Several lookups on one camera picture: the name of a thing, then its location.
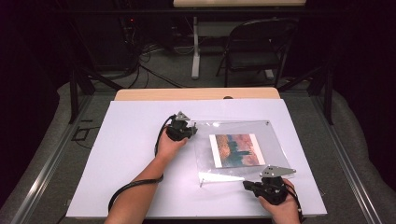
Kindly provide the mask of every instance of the desk foot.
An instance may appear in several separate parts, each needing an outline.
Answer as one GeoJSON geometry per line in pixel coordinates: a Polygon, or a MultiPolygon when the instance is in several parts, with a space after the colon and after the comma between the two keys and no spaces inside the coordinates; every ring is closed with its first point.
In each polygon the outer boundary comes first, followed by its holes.
{"type": "Polygon", "coordinates": [[[199,78],[199,60],[200,60],[200,56],[195,56],[193,58],[192,61],[192,74],[191,74],[191,78],[192,79],[198,79],[199,78]]]}

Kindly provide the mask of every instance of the table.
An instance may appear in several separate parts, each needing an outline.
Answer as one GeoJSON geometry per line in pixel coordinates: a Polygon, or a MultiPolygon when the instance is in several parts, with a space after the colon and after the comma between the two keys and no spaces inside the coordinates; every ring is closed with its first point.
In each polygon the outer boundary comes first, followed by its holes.
{"type": "MultiPolygon", "coordinates": [[[[174,7],[303,7],[306,0],[174,0],[174,7]]],[[[199,35],[228,36],[231,30],[242,22],[203,22],[199,25],[197,17],[193,17],[194,56],[192,60],[191,78],[199,78],[199,35]]]]}
{"type": "MultiPolygon", "coordinates": [[[[271,120],[290,166],[297,170],[292,182],[298,190],[304,214],[310,217],[327,213],[288,109],[277,90],[209,88],[119,91],[106,113],[67,216],[106,217],[112,194],[152,160],[159,129],[164,120],[178,110],[197,120],[235,120],[241,114],[246,116],[244,119],[271,120]],[[222,100],[225,96],[234,99],[222,100]],[[238,106],[249,110],[238,112],[238,106]]],[[[194,138],[165,171],[148,218],[270,216],[239,181],[209,183],[200,188],[193,142],[194,138]]]]}

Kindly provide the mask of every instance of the person's right arm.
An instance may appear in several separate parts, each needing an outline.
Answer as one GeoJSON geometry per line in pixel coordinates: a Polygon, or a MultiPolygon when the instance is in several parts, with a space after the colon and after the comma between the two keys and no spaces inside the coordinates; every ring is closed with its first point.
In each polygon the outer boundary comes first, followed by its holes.
{"type": "MultiPolygon", "coordinates": [[[[288,179],[283,179],[285,184],[293,186],[288,179]]],[[[297,202],[291,195],[288,194],[285,202],[279,205],[272,205],[268,203],[262,196],[259,196],[259,201],[262,207],[267,210],[273,216],[273,220],[276,224],[300,224],[298,216],[297,202]]]]}

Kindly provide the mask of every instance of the black chair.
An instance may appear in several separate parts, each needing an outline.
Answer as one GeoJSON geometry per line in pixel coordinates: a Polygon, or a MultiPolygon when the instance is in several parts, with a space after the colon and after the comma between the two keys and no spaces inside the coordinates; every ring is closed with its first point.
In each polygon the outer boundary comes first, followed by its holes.
{"type": "Polygon", "coordinates": [[[224,87],[232,72],[276,69],[276,87],[282,75],[290,43],[297,29],[297,21],[290,19],[247,21],[230,33],[218,72],[225,61],[224,87]]]}

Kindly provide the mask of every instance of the picture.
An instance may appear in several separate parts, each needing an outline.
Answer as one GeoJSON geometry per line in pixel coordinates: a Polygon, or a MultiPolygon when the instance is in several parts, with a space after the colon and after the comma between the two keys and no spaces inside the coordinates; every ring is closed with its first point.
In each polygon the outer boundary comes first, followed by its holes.
{"type": "Polygon", "coordinates": [[[217,168],[265,164],[253,133],[210,134],[209,138],[217,168]]]}

